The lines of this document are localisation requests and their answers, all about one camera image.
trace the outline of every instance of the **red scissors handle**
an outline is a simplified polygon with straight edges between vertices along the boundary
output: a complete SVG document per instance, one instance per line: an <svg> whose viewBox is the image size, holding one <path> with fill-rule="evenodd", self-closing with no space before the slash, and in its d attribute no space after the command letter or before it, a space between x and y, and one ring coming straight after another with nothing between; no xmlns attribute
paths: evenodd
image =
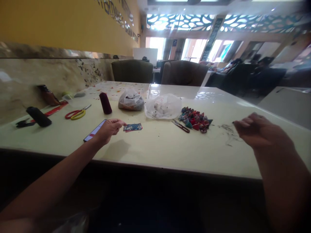
<svg viewBox="0 0 311 233"><path fill-rule="evenodd" d="M71 117L73 117L74 115L78 114L79 112L81 112L82 110L75 110L75 111L72 111L70 113L67 113L65 118L66 119L70 119Z"/></svg>

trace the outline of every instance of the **yellow scissors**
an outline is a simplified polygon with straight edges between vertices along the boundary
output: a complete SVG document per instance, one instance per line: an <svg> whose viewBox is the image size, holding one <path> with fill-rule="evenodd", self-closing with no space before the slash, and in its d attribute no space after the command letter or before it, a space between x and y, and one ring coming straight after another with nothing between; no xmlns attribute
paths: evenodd
<svg viewBox="0 0 311 233"><path fill-rule="evenodd" d="M66 119L71 119L71 120L80 119L80 118L82 118L85 115L85 110L87 110L90 106L91 105L88 105L88 106L82 108L81 110L75 110L75 111L72 111L70 113L67 113L65 118Z"/></svg>

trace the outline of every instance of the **person's left hand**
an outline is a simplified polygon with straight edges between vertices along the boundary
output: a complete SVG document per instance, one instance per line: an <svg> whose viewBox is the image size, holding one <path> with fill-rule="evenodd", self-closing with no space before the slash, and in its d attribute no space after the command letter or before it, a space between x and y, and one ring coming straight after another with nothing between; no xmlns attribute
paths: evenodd
<svg viewBox="0 0 311 233"><path fill-rule="evenodd" d="M126 123L120 119L109 119L101 126L98 132L93 137L93 140L98 142L100 146L106 145L112 135L116 135L119 129L126 125Z"/></svg>

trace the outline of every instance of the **decorative ceiling panel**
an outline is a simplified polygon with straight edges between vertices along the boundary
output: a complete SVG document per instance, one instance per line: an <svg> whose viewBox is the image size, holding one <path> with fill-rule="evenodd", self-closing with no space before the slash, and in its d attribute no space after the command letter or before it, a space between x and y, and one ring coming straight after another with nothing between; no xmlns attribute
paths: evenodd
<svg viewBox="0 0 311 233"><path fill-rule="evenodd" d="M152 30L211 29L215 15L147 15L147 28Z"/></svg>
<svg viewBox="0 0 311 233"><path fill-rule="evenodd" d="M247 16L227 15L220 31L288 33L301 15L293 16Z"/></svg>

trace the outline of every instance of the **clear plastic bag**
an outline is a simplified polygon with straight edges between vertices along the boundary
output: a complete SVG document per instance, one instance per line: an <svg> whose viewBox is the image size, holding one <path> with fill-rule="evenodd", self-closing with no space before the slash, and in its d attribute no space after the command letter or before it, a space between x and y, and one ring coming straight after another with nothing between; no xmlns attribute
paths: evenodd
<svg viewBox="0 0 311 233"><path fill-rule="evenodd" d="M145 104L146 117L152 119L174 119L180 112L181 99L173 94L159 96Z"/></svg>
<svg viewBox="0 0 311 233"><path fill-rule="evenodd" d="M144 104L144 99L140 94L134 89L126 89L119 99L118 108L142 111Z"/></svg>

